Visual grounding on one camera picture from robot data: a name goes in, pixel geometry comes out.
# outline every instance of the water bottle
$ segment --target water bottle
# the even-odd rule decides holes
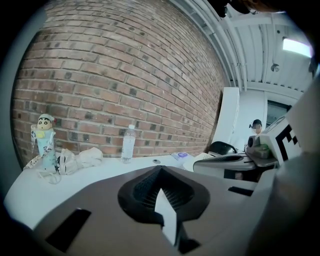
[[[123,138],[121,160],[124,164],[128,164],[131,162],[131,159],[134,155],[135,141],[135,126],[133,124],[130,124],[129,129],[126,130]]]

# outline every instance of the window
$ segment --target window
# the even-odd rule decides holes
[[[278,118],[284,116],[290,109],[291,105],[278,103],[268,100],[268,109],[266,115],[266,128],[272,125]]]

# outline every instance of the cap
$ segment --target cap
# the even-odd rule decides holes
[[[42,114],[42,115],[40,115],[39,116],[39,118],[38,119],[40,119],[40,118],[46,118],[46,119],[49,119],[50,121],[51,121],[51,123],[55,120],[55,118],[54,117],[52,117],[51,115],[49,115],[49,114]]]
[[[253,125],[261,125],[262,126],[262,122],[259,119],[256,119],[252,122]]]

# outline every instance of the white table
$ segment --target white table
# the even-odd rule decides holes
[[[107,178],[129,173],[134,170],[160,165],[180,167],[171,155],[133,158],[129,164],[120,158],[104,158],[102,164],[80,169],[72,175],[62,175],[58,184],[50,184],[37,176],[34,169],[24,170],[9,189],[4,206],[10,216],[34,229],[40,220],[55,207],[73,196],[84,187]]]

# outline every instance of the figurine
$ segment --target figurine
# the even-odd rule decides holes
[[[55,119],[49,114],[42,114],[38,119],[37,125],[31,125],[31,151],[33,152],[35,141],[38,142],[39,155],[42,158],[44,170],[55,170],[57,158],[54,145],[54,135],[52,128]]]

